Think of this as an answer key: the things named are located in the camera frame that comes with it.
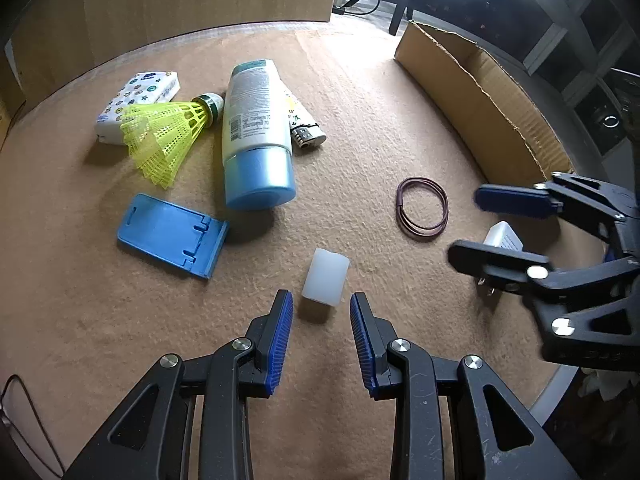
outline cardboard box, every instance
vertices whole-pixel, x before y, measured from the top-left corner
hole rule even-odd
[[[396,60],[447,116],[492,184],[530,187],[574,170],[524,90],[475,43],[410,22]]]

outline beige carpet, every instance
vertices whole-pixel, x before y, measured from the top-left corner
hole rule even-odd
[[[98,67],[10,132],[0,152],[0,378],[24,377],[66,463],[162,354],[213,352],[266,313],[278,288],[292,290],[296,315],[279,389],[250,402],[256,478],[388,478],[394,403],[374,402],[362,385],[348,313],[354,291],[432,354],[484,356],[527,406],[546,385],[556,366],[538,358],[518,298],[483,306],[472,280],[446,263],[453,240],[482,240],[497,221],[472,203],[482,182],[473,158],[393,61],[398,38],[348,23],[164,41]],[[142,177],[125,148],[95,142],[96,116],[129,75],[177,70],[176,99],[188,100],[224,92],[233,66],[258,57],[274,59],[328,134],[321,149],[296,153],[293,202],[226,210],[219,129],[201,135],[168,192]],[[449,195],[449,225],[433,243],[407,239],[395,223],[396,186],[415,175]],[[230,221],[208,282],[116,244],[138,192]],[[440,214],[426,192],[412,192],[406,206],[424,221]],[[567,226],[515,226],[527,249],[556,264],[601,257]],[[300,300],[316,247],[351,260],[338,308]],[[44,449],[17,392],[8,409]]]

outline badminton shuttlecock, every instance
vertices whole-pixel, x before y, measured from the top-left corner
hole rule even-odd
[[[125,107],[120,129],[136,167],[154,184],[171,186],[193,141],[222,116],[223,103],[203,94],[190,103]]]

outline blue bottle cap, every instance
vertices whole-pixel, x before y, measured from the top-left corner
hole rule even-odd
[[[255,148],[225,163],[226,206],[231,209],[268,209],[295,197],[291,154],[285,148]]]

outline blue gripper pad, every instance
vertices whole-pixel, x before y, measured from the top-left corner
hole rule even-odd
[[[356,350],[358,351],[358,361],[360,362],[360,372],[362,373],[362,382],[364,383],[364,387],[369,390],[369,393],[371,393],[377,387],[375,361],[371,343],[367,336],[367,330],[365,329],[364,320],[362,319],[362,313],[360,312],[360,307],[358,306],[355,294],[351,296],[349,310],[351,316],[351,329],[353,330],[353,338],[356,343]]]
[[[264,386],[269,395],[273,395],[276,386],[280,384],[282,375],[282,365],[287,353],[287,343],[289,342],[289,332],[293,322],[293,295],[287,291],[284,304],[278,315],[278,323],[273,333],[273,340],[269,346],[267,354],[267,377]]]
[[[476,190],[474,201],[483,211],[530,218],[548,218],[558,212],[556,204],[544,189],[483,184]]]
[[[124,214],[118,240],[210,278],[227,231],[228,222],[139,193]]]

